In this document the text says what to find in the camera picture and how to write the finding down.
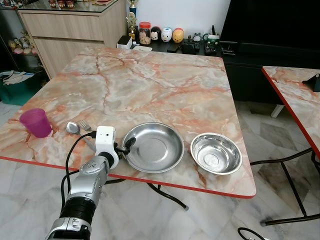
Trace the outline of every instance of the stainless steel bowl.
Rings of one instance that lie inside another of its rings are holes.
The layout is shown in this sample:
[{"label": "stainless steel bowl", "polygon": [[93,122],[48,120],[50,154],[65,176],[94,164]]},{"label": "stainless steel bowl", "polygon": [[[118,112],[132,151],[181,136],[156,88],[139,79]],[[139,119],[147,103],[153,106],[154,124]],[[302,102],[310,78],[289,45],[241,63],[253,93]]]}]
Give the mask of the stainless steel bowl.
[{"label": "stainless steel bowl", "polygon": [[191,142],[190,151],[196,163],[213,174],[232,174],[242,164],[237,145],[217,133],[206,132],[196,136]]},{"label": "stainless steel bowl", "polygon": [[136,141],[126,155],[128,163],[145,173],[163,173],[176,166],[184,154],[184,143],[179,134],[160,122],[147,122],[131,129],[122,145],[130,139]]}]

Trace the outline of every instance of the red lid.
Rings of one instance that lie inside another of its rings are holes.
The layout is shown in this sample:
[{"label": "red lid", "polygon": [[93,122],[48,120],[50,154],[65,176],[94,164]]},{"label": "red lid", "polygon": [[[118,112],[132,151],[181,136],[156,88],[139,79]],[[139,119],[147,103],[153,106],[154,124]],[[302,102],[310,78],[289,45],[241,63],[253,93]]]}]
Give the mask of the red lid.
[{"label": "red lid", "polygon": [[151,23],[148,21],[142,21],[140,22],[139,27],[142,29],[149,29],[151,27]]}]

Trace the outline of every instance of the metal spoon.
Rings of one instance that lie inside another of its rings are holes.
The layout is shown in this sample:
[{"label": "metal spoon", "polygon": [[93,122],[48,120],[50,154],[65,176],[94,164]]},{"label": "metal spoon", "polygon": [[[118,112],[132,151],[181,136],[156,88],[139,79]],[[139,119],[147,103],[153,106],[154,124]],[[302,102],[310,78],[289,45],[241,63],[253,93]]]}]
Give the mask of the metal spoon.
[{"label": "metal spoon", "polygon": [[[80,134],[80,126],[75,122],[69,121],[66,124],[65,129],[69,134],[72,134],[72,135]],[[97,150],[96,147],[88,139],[83,138],[83,140],[86,142],[86,144],[88,144],[89,148],[91,148],[94,152]]]}]

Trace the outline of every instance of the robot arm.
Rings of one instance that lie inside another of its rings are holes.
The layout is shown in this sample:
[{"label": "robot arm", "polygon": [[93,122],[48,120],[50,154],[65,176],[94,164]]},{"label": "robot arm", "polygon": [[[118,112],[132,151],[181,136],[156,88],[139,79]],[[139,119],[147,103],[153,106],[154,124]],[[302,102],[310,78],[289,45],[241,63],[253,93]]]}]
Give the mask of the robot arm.
[{"label": "robot arm", "polygon": [[102,186],[107,181],[109,170],[116,167],[119,162],[115,151],[117,146],[115,138],[114,127],[99,126],[97,128],[95,156],[79,169],[79,175],[68,193],[60,217],[54,221],[45,240],[90,239],[91,223]]}]

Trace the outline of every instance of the red table edge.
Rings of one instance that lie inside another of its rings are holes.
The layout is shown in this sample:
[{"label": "red table edge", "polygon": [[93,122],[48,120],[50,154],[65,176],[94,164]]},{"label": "red table edge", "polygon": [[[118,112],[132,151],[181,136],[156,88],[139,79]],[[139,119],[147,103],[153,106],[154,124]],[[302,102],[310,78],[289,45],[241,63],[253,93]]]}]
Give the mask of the red table edge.
[{"label": "red table edge", "polygon": [[[66,169],[64,166],[57,166],[57,165],[48,164],[48,163],[21,160],[21,159],[7,157],[7,156],[0,156],[0,159],[24,163],[24,164],[42,166],[42,167],[49,167],[49,168],[54,168],[54,169],[62,169],[62,170]],[[69,170],[75,171],[78,169],[73,168],[73,167],[69,167]],[[119,179],[128,179],[128,180],[132,180],[132,181],[149,183],[149,184],[158,184],[158,185],[162,185],[162,186],[193,190],[193,191],[197,191],[197,192],[203,192],[203,193],[208,193],[208,194],[215,194],[215,195],[221,195],[221,196],[225,196],[225,197],[232,197],[232,198],[239,198],[239,199],[252,199],[256,195],[256,192],[254,193],[254,195],[237,195],[237,194],[232,194],[232,193],[227,193],[227,192],[213,191],[213,190],[202,189],[202,188],[197,188],[197,187],[183,186],[183,185],[172,184],[172,183],[161,182],[161,181],[153,181],[153,180],[149,180],[149,179],[141,179],[141,178],[136,178],[136,177],[132,177],[132,176],[122,176],[122,175],[117,175],[117,174],[112,174],[112,173],[109,173],[108,177],[119,178]]]},{"label": "red table edge", "polygon": [[316,144],[314,143],[314,141],[311,139],[311,137],[309,136],[308,132],[306,131],[306,129],[304,128],[304,126],[302,125],[302,123],[300,122],[300,120],[298,119],[298,117],[296,116],[295,112],[292,110],[292,108],[290,107],[290,105],[288,104],[288,102],[286,101],[286,99],[284,98],[284,96],[282,95],[282,93],[279,91],[279,89],[277,88],[277,86],[274,84],[274,82],[272,81],[271,77],[268,75],[268,73],[266,72],[266,70],[264,69],[264,67],[262,67],[262,72],[265,75],[266,79],[268,79],[268,81],[270,82],[270,84],[272,85],[273,89],[275,90],[276,94],[280,97],[280,99],[282,100],[283,104],[286,106],[286,108],[288,109],[288,111],[290,112],[291,116],[293,117],[293,119],[295,120],[295,122],[297,123],[297,125],[299,126],[301,132],[303,133],[304,137],[306,138],[306,140],[308,141],[308,143],[310,144],[310,146],[312,147],[313,151],[315,152],[315,154],[317,155],[317,157],[320,159],[320,150],[317,148]]}]

